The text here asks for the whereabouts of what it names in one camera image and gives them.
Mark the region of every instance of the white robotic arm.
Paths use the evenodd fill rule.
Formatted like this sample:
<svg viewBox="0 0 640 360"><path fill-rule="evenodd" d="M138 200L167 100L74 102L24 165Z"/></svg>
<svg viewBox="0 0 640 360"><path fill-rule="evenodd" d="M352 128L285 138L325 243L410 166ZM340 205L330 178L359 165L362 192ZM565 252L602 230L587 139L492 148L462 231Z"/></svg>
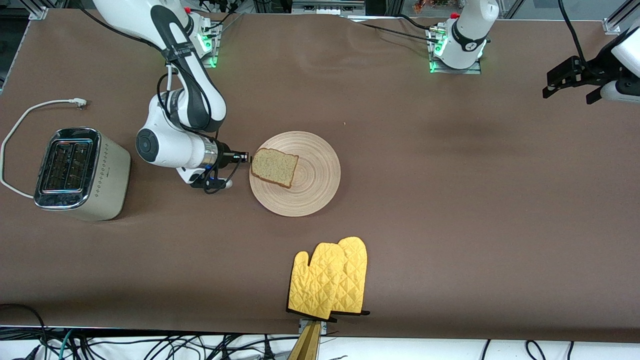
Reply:
<svg viewBox="0 0 640 360"><path fill-rule="evenodd" d="M469 68L482 56L486 36L499 13L495 0L467 1L459 18L438 24L444 36L434 55L451 68Z"/></svg>
<svg viewBox="0 0 640 360"><path fill-rule="evenodd" d="M136 137L138 154L147 162L176 168L193 187L230 187L224 179L209 177L230 162L249 160L245 152L201 132L217 131L227 107L207 75L200 57L203 18L188 14L179 0L94 0L110 26L153 44L177 69L183 88L154 96L147 121Z"/></svg>
<svg viewBox="0 0 640 360"><path fill-rule="evenodd" d="M640 104L640 19L587 63L571 56L549 71L542 96L582 85L598 86L587 95L587 104L600 99Z"/></svg>

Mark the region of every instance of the plug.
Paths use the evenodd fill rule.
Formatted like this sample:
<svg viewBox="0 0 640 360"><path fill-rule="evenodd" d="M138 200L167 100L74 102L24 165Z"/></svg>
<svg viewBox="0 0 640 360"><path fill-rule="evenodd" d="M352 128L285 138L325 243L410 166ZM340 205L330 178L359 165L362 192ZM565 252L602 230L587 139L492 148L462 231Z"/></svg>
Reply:
<svg viewBox="0 0 640 360"><path fill-rule="evenodd" d="M87 101L87 100L81 99L79 97L75 97L73 99L69 99L69 102L71 102L72 104L76 104L76 106L80 110L84 109L85 106L91 104L91 101Z"/></svg>

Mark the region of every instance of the toaster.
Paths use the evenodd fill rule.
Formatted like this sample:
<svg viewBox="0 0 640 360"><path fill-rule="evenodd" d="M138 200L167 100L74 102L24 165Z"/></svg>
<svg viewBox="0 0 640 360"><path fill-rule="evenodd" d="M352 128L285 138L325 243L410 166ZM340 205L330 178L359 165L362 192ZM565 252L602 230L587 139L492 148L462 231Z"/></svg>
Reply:
<svg viewBox="0 0 640 360"><path fill-rule="evenodd" d="M73 127L53 134L33 200L44 210L87 220L109 220L122 210L131 156L95 129Z"/></svg>

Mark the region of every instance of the wooden plate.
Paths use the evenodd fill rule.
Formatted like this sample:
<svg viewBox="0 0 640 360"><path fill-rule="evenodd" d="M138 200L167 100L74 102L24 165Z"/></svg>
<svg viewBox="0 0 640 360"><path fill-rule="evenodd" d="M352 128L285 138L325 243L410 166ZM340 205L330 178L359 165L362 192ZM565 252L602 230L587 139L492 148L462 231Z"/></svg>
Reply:
<svg viewBox="0 0 640 360"><path fill-rule="evenodd" d="M291 189L249 172L251 190L265 208L285 217L303 217L331 201L340 185L340 161L328 142L312 133L289 131L270 138L262 147L300 157Z"/></svg>

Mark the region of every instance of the oven mitt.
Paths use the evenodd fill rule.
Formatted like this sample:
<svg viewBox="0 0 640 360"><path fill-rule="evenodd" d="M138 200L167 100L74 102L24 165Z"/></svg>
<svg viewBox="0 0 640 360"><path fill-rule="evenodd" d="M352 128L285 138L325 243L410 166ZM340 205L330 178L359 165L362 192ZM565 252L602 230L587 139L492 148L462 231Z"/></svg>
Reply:
<svg viewBox="0 0 640 360"><path fill-rule="evenodd" d="M362 312L362 302L364 279L367 274L367 248L364 242L355 236L340 240L338 246L344 251L346 262L333 302L333 311L349 315L366 315L368 312Z"/></svg>
<svg viewBox="0 0 640 360"><path fill-rule="evenodd" d="M296 254L291 270L287 310L329 320L346 256L340 245L319 243L309 263L309 254Z"/></svg>

